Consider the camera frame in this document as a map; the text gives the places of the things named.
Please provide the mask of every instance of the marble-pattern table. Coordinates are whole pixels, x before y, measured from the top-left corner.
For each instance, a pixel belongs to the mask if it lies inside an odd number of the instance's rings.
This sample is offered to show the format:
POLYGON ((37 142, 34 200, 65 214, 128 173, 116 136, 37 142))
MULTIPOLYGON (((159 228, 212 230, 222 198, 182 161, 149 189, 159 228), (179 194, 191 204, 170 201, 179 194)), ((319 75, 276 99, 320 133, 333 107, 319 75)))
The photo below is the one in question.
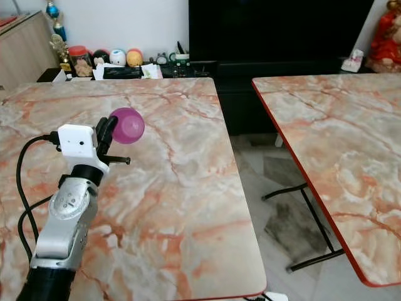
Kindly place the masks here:
POLYGON ((401 284, 401 75, 253 84, 360 280, 401 284))
MULTIPOLYGON (((28 272, 18 238, 19 151, 65 123, 96 125, 118 107, 143 116, 143 137, 113 142, 131 157, 102 181, 98 214, 70 300, 188 300, 254 295, 263 262, 213 81, 120 80, 21 87, 0 109, 1 300, 15 300, 28 272)), ((23 187, 30 203, 54 193, 66 172, 51 144, 29 148, 23 187)), ((39 229, 47 206, 35 209, 39 229)), ((28 219, 24 229, 33 247, 28 219)))

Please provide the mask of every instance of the television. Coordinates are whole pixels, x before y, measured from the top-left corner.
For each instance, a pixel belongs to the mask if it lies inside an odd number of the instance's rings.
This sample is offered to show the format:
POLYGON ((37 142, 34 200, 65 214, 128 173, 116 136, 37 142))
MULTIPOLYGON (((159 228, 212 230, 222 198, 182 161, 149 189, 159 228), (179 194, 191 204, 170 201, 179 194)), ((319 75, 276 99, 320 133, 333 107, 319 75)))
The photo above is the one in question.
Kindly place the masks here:
POLYGON ((193 62, 347 57, 373 0, 189 0, 193 62))

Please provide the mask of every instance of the glass jar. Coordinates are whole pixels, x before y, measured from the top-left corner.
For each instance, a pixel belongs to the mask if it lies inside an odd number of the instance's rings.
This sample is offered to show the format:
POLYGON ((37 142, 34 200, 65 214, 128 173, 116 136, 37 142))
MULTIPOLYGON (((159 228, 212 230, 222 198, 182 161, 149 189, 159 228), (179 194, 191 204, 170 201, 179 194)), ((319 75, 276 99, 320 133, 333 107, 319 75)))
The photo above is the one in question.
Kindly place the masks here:
POLYGON ((91 77, 92 63, 90 54, 85 46, 72 46, 68 48, 68 52, 76 75, 79 77, 91 77))

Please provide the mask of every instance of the jar lid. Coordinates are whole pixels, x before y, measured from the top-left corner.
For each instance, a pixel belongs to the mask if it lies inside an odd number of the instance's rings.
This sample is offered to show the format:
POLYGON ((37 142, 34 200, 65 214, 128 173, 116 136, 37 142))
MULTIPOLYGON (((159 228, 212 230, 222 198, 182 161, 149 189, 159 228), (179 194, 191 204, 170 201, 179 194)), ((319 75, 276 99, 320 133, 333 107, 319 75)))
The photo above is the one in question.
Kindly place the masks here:
POLYGON ((88 50, 86 50, 85 46, 72 46, 68 48, 68 52, 70 52, 70 55, 76 56, 76 55, 85 55, 88 53, 88 50))

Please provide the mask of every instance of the wooden cabinet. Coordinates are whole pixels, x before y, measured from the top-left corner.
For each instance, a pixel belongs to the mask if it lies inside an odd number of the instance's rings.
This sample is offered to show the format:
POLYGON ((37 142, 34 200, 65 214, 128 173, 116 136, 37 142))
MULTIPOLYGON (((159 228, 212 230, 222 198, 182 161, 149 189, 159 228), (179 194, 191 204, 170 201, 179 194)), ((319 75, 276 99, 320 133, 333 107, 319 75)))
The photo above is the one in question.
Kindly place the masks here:
POLYGON ((0 86, 6 91, 36 82, 47 68, 58 66, 44 14, 20 16, 15 22, 0 28, 0 86))

